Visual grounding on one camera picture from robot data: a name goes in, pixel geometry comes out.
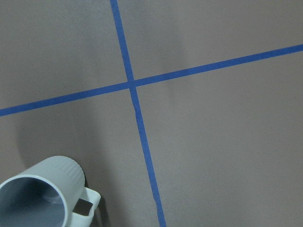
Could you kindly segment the white ribbed plastic cup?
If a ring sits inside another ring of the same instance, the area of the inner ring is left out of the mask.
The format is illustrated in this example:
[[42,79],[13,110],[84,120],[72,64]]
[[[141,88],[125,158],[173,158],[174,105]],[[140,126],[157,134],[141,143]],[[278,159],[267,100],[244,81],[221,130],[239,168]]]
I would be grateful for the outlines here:
[[1,183],[0,225],[88,227],[100,198],[76,161],[49,157]]

